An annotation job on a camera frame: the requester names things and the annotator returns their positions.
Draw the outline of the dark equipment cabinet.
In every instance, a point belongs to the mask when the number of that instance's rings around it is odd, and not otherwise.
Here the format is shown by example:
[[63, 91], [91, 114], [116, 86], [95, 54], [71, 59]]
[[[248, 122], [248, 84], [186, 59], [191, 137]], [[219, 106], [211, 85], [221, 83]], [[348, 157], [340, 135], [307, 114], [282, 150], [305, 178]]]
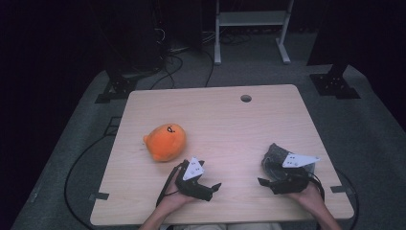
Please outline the dark equipment cabinet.
[[155, 33], [151, 0], [109, 0], [118, 52], [137, 71], [156, 72], [163, 60]]

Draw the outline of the orange plush toy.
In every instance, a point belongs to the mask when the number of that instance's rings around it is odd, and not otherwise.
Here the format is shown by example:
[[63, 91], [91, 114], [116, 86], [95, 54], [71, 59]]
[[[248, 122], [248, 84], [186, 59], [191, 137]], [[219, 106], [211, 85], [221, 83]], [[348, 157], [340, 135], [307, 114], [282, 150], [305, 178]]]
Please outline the orange plush toy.
[[178, 124], [165, 124], [145, 135], [143, 141], [154, 161], [168, 162], [184, 150], [187, 135]]

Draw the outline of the grey fuzzy cloth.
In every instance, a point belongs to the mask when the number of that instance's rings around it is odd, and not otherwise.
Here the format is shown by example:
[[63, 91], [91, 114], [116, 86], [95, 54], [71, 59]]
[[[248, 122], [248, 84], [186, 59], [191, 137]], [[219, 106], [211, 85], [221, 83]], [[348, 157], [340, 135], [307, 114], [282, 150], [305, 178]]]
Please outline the grey fuzzy cloth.
[[318, 157], [293, 153], [272, 144], [261, 161], [265, 174], [273, 181], [286, 179], [289, 175], [310, 175], [315, 171]]

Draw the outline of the person's left hand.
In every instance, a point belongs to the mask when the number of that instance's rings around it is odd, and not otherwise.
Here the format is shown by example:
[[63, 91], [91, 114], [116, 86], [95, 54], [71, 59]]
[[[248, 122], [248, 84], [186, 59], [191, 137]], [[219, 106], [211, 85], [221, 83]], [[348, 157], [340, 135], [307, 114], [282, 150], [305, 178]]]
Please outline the person's left hand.
[[159, 203], [159, 205], [170, 206], [174, 211], [177, 211], [187, 203], [194, 201], [194, 198], [191, 196], [183, 195], [178, 191], [178, 188], [175, 184], [175, 179], [173, 178], [167, 188], [164, 191], [164, 196]]

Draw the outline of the black stand base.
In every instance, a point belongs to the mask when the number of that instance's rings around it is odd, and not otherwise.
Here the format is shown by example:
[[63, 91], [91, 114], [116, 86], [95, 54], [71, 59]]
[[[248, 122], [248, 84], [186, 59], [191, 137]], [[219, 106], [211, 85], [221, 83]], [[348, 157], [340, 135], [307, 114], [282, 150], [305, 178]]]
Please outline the black stand base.
[[120, 72], [107, 69], [107, 85], [95, 100], [96, 104], [108, 104], [112, 100], [126, 100], [129, 94], [135, 90], [137, 80], [126, 78]]
[[347, 63], [334, 63], [325, 74], [311, 74], [309, 77], [321, 96], [334, 96], [336, 99], [359, 99], [357, 91], [344, 79]]

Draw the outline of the person's right hand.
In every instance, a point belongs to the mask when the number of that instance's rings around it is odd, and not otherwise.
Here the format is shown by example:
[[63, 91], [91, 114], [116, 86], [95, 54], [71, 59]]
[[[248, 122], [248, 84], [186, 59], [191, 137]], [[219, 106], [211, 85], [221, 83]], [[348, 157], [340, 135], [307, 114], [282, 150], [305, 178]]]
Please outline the person's right hand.
[[287, 196], [295, 200], [299, 205], [301, 205], [311, 214], [319, 211], [324, 205], [318, 188], [312, 183], [309, 183], [303, 191], [299, 193], [291, 193]]

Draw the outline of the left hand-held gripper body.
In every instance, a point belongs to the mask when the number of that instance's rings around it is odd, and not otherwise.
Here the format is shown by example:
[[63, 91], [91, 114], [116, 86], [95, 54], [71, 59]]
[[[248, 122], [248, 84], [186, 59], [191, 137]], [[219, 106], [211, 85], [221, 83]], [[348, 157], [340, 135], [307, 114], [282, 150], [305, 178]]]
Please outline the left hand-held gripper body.
[[190, 161], [185, 160], [175, 179], [178, 191], [185, 196], [210, 201], [213, 197], [213, 189], [198, 183], [198, 179], [203, 173], [202, 163], [197, 158], [193, 157]]

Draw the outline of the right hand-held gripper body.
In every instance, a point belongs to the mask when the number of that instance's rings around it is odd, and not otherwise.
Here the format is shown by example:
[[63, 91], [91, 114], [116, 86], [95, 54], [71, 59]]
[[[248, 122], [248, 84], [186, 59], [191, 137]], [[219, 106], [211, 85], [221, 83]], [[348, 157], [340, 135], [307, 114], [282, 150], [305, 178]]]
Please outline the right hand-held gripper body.
[[273, 181], [270, 189], [275, 195], [299, 193], [309, 182], [320, 185], [320, 181], [311, 170], [306, 167], [313, 166], [318, 157], [288, 153], [281, 163], [271, 162], [270, 172]]

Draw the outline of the white metal stand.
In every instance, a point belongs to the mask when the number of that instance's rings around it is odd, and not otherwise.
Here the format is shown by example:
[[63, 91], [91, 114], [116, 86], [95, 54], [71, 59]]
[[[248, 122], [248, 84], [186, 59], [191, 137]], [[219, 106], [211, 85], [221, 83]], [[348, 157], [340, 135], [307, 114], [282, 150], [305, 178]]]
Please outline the white metal stand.
[[282, 31], [276, 38], [282, 62], [290, 64], [290, 57], [284, 47], [290, 17], [295, 0], [288, 0], [284, 11], [235, 11], [221, 12], [219, 0], [216, 0], [216, 14], [214, 24], [214, 64], [221, 64], [220, 29], [224, 27], [255, 27], [255, 26], [281, 26]]

